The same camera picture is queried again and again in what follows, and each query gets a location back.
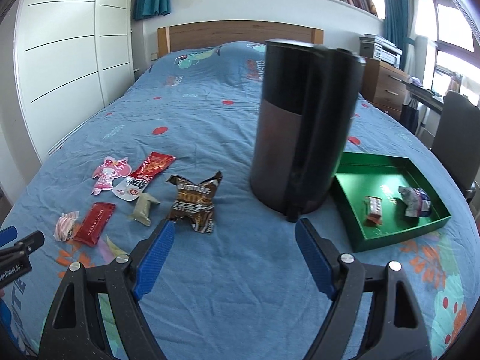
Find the blue patterned bed cover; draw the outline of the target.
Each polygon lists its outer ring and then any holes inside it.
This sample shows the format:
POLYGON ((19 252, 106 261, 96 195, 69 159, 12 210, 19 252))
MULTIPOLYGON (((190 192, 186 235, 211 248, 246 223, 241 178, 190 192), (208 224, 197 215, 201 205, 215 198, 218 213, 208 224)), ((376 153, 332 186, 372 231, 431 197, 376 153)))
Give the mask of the blue patterned bed cover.
POLYGON ((169 359, 300 359, 329 308, 295 242, 295 226, 252 194, 253 157, 264 75, 264 47, 248 42, 159 59, 106 110, 76 131, 43 164, 5 220, 19 237, 39 230, 45 243, 32 270, 1 292, 1 325, 22 353, 36 354, 50 305, 71 263, 109 263, 151 229, 128 217, 133 205, 92 194, 106 156, 138 167, 151 152, 176 157, 148 185, 160 200, 151 220, 170 210, 180 175, 200 182, 221 171, 215 228, 187 222, 141 308, 169 359), (62 213, 79 211, 77 230, 95 203, 115 210, 98 243, 56 241, 62 213))

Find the blue silver snack bag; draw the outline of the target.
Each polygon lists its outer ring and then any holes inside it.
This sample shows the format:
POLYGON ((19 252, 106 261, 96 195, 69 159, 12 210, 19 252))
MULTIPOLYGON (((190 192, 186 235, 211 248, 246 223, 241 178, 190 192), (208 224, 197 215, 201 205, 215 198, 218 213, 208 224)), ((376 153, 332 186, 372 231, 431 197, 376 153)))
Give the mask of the blue silver snack bag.
POLYGON ((400 186, 398 188, 402 202, 407 206, 405 216, 408 218, 423 218, 431 215, 431 198, 421 188, 400 186))

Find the brown nutritious snack bag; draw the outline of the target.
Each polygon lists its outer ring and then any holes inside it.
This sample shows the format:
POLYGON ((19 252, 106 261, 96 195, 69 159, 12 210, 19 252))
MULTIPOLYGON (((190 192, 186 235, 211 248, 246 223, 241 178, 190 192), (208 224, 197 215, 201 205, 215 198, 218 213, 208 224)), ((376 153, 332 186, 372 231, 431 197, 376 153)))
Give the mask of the brown nutritious snack bag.
POLYGON ((167 182, 176 186, 176 197, 167 219, 188 219, 197 233, 212 233, 214 228, 213 198, 223 180, 222 172, 195 184, 180 175, 171 175, 167 182))

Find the dark red snack pack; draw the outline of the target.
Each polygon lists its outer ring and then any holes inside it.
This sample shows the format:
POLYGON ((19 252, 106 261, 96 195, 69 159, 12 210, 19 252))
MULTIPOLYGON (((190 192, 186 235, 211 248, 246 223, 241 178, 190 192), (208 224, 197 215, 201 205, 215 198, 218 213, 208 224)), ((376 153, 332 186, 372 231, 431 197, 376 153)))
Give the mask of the dark red snack pack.
POLYGON ((115 208, 115 204, 108 202, 96 202, 92 205, 73 240, 90 247, 95 246, 115 208))

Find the white printer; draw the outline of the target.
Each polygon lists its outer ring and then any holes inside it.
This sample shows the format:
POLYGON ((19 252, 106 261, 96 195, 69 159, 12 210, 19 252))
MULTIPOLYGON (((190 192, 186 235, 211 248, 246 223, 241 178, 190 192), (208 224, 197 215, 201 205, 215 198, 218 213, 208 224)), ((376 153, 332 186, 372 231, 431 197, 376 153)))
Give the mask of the white printer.
POLYGON ((360 56, 386 62, 395 68, 400 68, 402 50, 385 38, 366 34, 360 37, 360 56))

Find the wooden drawer chest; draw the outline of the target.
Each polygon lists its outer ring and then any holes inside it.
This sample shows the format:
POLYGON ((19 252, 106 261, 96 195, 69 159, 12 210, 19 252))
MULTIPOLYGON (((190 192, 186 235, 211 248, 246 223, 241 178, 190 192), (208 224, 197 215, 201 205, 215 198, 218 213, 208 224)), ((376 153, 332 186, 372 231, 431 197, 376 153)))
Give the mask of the wooden drawer chest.
POLYGON ((361 95, 376 108, 399 121, 402 106, 408 94, 408 75, 388 63, 373 58, 364 58, 361 95))

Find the red white biscuit pack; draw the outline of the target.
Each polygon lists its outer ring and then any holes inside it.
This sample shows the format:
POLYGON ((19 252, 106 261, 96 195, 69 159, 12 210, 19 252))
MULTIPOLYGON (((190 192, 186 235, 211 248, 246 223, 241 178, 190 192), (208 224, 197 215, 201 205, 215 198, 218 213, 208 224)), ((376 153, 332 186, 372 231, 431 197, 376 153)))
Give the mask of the red white biscuit pack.
POLYGON ((365 220, 374 225, 383 223, 382 200, 379 197, 366 196, 364 198, 366 206, 365 220))

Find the white wardrobe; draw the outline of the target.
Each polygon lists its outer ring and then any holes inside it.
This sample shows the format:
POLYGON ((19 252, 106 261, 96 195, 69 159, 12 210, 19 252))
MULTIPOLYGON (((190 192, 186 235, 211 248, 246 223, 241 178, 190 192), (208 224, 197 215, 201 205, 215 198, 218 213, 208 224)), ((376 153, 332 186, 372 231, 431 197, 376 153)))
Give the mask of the white wardrobe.
POLYGON ((54 148, 134 82, 131 0, 20 0, 15 67, 32 147, 54 148))

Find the pink My Melody candy bag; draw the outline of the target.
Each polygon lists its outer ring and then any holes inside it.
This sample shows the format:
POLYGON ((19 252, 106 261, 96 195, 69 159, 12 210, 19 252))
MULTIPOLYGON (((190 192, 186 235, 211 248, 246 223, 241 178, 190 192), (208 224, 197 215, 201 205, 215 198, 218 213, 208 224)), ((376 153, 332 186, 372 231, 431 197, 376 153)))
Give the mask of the pink My Melody candy bag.
POLYGON ((92 174, 95 184, 92 194, 97 196, 102 191, 113 189, 113 180, 119 177, 129 176, 132 168, 128 163, 128 157, 116 159, 112 156, 106 156, 101 165, 97 166, 92 174))

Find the grey office chair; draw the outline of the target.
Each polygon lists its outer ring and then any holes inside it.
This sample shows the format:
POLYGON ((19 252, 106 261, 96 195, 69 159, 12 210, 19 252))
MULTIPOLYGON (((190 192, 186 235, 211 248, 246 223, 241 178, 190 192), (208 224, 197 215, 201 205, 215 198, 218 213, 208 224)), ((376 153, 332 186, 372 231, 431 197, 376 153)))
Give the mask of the grey office chair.
POLYGON ((479 171, 479 108, 467 97, 448 91, 431 151, 471 203, 479 171))

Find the teal curtain right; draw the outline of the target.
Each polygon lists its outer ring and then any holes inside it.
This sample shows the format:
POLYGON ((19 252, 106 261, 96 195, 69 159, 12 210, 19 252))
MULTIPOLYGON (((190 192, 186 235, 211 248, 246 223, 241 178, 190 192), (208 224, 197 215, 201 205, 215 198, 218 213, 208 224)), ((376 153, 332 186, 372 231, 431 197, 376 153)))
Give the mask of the teal curtain right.
POLYGON ((385 0, 384 38, 402 50, 400 69, 415 70, 415 24, 420 0, 385 0))

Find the beige snack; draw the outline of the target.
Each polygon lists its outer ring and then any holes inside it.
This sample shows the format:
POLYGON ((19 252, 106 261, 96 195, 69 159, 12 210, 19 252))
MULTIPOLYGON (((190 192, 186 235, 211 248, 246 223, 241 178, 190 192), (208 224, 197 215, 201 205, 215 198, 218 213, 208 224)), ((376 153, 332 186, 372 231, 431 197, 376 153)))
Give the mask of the beige snack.
POLYGON ((128 218, 135 220, 144 226, 150 227, 150 211, 152 205, 160 205, 160 200, 149 193, 140 193, 137 203, 134 206, 133 213, 131 213, 128 218))

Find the desk by window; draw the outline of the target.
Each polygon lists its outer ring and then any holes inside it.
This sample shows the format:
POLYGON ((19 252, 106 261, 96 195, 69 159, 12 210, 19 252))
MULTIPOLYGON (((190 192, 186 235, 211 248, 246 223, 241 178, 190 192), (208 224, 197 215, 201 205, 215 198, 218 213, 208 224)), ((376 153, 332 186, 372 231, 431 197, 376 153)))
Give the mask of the desk by window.
POLYGON ((413 82, 404 81, 403 83, 410 93, 411 99, 423 106, 423 110, 419 111, 419 124, 416 129, 416 136, 419 137, 425 130, 431 111, 441 116, 443 111, 443 98, 435 96, 429 89, 416 85, 413 82))

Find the green tray box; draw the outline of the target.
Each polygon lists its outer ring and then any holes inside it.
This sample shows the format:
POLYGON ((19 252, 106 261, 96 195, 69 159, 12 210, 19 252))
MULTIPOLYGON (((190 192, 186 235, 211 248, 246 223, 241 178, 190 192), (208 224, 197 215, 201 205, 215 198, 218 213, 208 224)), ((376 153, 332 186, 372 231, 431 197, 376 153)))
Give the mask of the green tray box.
POLYGON ((409 158, 345 152, 330 194, 341 215, 353 251, 405 242, 442 228, 451 214, 439 194, 409 158), (423 189, 431 199, 429 217, 408 218, 400 186, 423 189), (365 197, 382 200, 382 224, 365 220, 365 197))

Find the red white snack pouch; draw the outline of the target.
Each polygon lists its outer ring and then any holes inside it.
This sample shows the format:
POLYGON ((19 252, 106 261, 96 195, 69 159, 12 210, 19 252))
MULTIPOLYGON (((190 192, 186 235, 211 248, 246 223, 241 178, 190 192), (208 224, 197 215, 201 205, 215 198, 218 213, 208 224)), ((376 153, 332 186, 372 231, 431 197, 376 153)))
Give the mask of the red white snack pouch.
POLYGON ((133 202, 140 197, 146 187, 158 174, 165 171, 176 157, 171 154, 151 152, 139 168, 124 178, 112 189, 113 194, 126 202, 133 202))

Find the black brown electric kettle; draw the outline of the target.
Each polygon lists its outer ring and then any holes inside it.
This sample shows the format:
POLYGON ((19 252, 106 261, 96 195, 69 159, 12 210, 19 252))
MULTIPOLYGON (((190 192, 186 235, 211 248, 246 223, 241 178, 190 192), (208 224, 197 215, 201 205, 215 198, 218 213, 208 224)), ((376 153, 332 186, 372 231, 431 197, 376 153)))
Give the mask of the black brown electric kettle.
POLYGON ((343 155, 366 61, 346 49, 266 43, 250 187, 289 222, 317 210, 343 155))

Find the dark tote bag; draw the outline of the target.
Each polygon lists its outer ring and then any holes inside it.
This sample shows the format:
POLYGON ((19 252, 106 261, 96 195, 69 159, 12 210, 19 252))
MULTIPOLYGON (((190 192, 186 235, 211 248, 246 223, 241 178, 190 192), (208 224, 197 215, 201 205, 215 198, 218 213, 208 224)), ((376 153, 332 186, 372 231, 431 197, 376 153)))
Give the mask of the dark tote bag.
POLYGON ((419 125, 418 101, 411 98, 408 103, 402 105, 400 123, 413 135, 419 125))

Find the pink striped candy pack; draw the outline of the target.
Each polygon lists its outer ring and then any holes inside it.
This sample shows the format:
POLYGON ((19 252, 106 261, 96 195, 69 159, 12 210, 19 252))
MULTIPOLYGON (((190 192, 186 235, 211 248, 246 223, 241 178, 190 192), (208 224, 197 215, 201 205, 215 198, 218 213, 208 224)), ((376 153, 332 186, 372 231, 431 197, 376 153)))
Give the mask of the pink striped candy pack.
POLYGON ((74 237, 78 228, 77 220, 79 216, 79 211, 61 214, 54 230, 54 238, 57 242, 67 242, 74 237))

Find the wooden headboard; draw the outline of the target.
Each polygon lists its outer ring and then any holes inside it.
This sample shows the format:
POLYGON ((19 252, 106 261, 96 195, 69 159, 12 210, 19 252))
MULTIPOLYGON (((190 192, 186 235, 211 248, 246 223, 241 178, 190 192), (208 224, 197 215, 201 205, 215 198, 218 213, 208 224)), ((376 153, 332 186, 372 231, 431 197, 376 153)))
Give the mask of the wooden headboard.
POLYGON ((214 20, 157 29, 158 56, 187 49, 219 46, 233 41, 265 43, 281 38, 324 44, 324 31, 297 24, 259 20, 214 20))

